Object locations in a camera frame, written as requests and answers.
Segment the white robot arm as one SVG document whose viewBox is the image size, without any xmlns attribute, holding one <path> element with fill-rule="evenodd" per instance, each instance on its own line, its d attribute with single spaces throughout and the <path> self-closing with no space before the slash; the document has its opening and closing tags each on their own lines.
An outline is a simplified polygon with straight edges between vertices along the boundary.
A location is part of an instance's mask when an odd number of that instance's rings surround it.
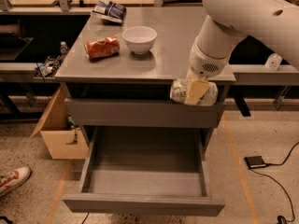
<svg viewBox="0 0 299 224">
<path fill-rule="evenodd" d="M 203 0 L 206 19 L 190 51 L 184 103 L 197 105 L 239 42 L 252 36 L 299 66 L 299 7 L 284 0 Z"/>
</svg>

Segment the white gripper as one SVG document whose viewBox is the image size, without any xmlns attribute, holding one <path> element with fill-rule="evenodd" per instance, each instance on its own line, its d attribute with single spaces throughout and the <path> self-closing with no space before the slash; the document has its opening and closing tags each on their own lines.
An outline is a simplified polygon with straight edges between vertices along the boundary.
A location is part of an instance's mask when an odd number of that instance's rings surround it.
<svg viewBox="0 0 299 224">
<path fill-rule="evenodd" d="M 193 79 L 188 84 L 185 104 L 196 105 L 209 89 L 207 81 L 210 77 L 219 75 L 228 64 L 230 53 L 215 57 L 205 54 L 197 41 L 194 41 L 189 57 L 187 79 Z"/>
</svg>

